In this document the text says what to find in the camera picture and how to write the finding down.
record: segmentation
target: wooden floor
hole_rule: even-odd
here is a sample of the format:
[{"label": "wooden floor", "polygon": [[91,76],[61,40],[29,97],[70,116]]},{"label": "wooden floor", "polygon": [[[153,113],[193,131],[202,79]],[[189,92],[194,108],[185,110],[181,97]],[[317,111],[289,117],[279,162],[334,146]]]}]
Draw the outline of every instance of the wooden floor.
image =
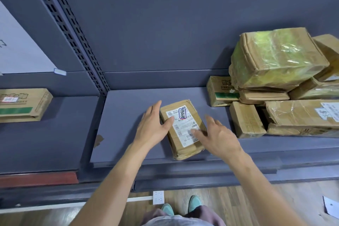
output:
[{"label": "wooden floor", "polygon": [[[339,181],[287,183],[275,185],[291,206],[310,226],[339,225],[339,220],[324,213],[322,196],[339,201]],[[203,204],[211,207],[227,226],[258,226],[255,215],[240,186],[206,189],[165,191],[165,202],[176,214],[186,213],[191,195],[199,195]],[[130,197],[151,193],[130,194]],[[120,226],[139,225],[143,213],[153,209],[151,201],[127,203]],[[0,215],[1,226],[63,226],[68,225],[80,208],[62,208],[44,211]]]}]

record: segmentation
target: white power outlet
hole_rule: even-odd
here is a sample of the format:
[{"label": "white power outlet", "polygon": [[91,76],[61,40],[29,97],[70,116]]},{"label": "white power outlet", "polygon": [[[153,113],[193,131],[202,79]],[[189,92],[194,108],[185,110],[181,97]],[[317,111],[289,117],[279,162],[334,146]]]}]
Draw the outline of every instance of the white power outlet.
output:
[{"label": "white power outlet", "polygon": [[153,205],[161,205],[164,203],[164,191],[153,191]]}]

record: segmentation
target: mint green shoe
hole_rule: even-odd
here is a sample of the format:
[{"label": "mint green shoe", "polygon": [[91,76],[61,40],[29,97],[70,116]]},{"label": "mint green shoe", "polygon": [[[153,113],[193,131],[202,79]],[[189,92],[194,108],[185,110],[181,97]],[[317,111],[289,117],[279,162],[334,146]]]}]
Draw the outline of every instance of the mint green shoe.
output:
[{"label": "mint green shoe", "polygon": [[189,213],[201,205],[201,200],[197,195],[191,196],[191,198],[189,199]]},{"label": "mint green shoe", "polygon": [[174,216],[174,211],[170,204],[164,204],[161,208],[165,213],[167,213],[169,216]]}]

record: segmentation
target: long cardboard box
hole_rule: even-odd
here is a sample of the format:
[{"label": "long cardboard box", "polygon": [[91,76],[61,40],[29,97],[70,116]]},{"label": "long cardboard box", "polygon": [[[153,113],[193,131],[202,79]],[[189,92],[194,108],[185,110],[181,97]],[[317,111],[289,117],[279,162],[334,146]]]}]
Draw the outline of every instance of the long cardboard box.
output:
[{"label": "long cardboard box", "polygon": [[238,138],[258,138],[266,133],[254,105],[233,102],[230,112]]},{"label": "long cardboard box", "polygon": [[263,105],[265,101],[289,100],[285,92],[269,92],[252,89],[239,89],[240,102],[243,104]]},{"label": "long cardboard box", "polygon": [[182,100],[160,108],[160,117],[166,121],[174,116],[168,132],[173,158],[183,160],[204,150],[201,142],[191,134],[191,129],[206,132],[206,127],[190,100]]},{"label": "long cardboard box", "polygon": [[290,91],[328,65],[305,28],[288,28],[241,34],[229,74],[235,89]]},{"label": "long cardboard box", "polygon": [[289,92],[291,100],[298,99],[331,99],[339,97],[339,80],[319,82],[310,78]]},{"label": "long cardboard box", "polygon": [[233,101],[239,100],[239,93],[232,86],[229,76],[210,76],[206,87],[212,107],[229,106]]},{"label": "long cardboard box", "polygon": [[320,82],[339,79],[339,39],[330,34],[314,37],[313,40],[320,48],[330,65],[314,77]]},{"label": "long cardboard box", "polygon": [[0,89],[0,123],[40,121],[52,98],[47,89]]},{"label": "long cardboard box", "polygon": [[339,137],[339,100],[265,102],[267,134]]}]

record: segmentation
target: person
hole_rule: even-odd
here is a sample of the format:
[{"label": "person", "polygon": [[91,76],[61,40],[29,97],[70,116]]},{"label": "person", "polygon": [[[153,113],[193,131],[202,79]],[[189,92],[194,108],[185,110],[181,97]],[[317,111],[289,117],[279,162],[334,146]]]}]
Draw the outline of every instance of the person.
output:
[{"label": "person", "polygon": [[[130,188],[147,153],[159,143],[172,127],[171,117],[160,124],[161,101],[150,106],[138,125],[134,141],[114,166],[91,198],[86,202],[71,226],[118,226]],[[192,134],[213,155],[229,165],[239,180],[261,226],[306,226],[306,223],[274,189],[251,157],[244,152],[236,136],[220,121],[206,116],[207,135],[199,130]],[[225,223],[210,208],[202,206],[197,196],[189,202],[189,213],[184,217],[174,215],[169,204],[146,213],[145,226],[211,226]]]}]

